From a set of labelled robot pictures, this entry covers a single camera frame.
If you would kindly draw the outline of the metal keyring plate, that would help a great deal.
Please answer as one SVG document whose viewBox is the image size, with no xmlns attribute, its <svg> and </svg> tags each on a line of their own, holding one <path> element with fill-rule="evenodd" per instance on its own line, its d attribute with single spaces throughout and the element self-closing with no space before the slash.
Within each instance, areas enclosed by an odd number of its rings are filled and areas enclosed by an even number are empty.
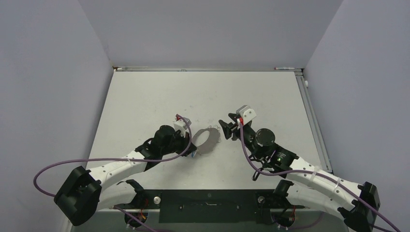
<svg viewBox="0 0 410 232">
<path fill-rule="evenodd" d="M 220 129 L 216 125 L 198 130 L 192 138 L 192 142 L 196 146 L 195 154 L 206 155 L 212 153 L 218 143 L 221 142 L 220 137 Z"/>
</svg>

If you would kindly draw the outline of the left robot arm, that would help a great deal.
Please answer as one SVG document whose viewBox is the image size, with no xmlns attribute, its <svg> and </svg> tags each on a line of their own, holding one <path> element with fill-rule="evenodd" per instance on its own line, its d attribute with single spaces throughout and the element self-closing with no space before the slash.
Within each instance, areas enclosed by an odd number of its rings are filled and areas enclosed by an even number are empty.
<svg viewBox="0 0 410 232">
<path fill-rule="evenodd" d="M 118 204 L 138 208 L 144 201 L 144 189 L 129 177 L 163 162 L 165 155 L 188 156 L 195 152 L 197 147 L 191 139 L 190 132 L 162 125 L 152 138 L 119 160 L 87 170 L 82 166 L 73 169 L 57 191 L 54 203 L 74 226 Z"/>
</svg>

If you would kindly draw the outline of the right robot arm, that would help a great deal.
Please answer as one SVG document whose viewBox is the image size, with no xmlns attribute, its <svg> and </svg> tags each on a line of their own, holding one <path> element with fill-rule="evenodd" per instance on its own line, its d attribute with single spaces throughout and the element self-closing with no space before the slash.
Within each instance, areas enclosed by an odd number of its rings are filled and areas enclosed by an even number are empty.
<svg viewBox="0 0 410 232">
<path fill-rule="evenodd" d="M 260 175 L 280 176 L 285 188 L 273 194 L 274 203 L 289 203 L 327 211 L 342 219 L 356 232 L 371 232 L 379 217 L 380 198 L 377 187 L 370 183 L 348 181 L 307 162 L 296 153 L 276 143 L 270 129 L 255 131 L 252 109 L 245 113 L 229 113 L 230 123 L 219 120 L 225 139 L 239 140 L 248 164 Z"/>
</svg>

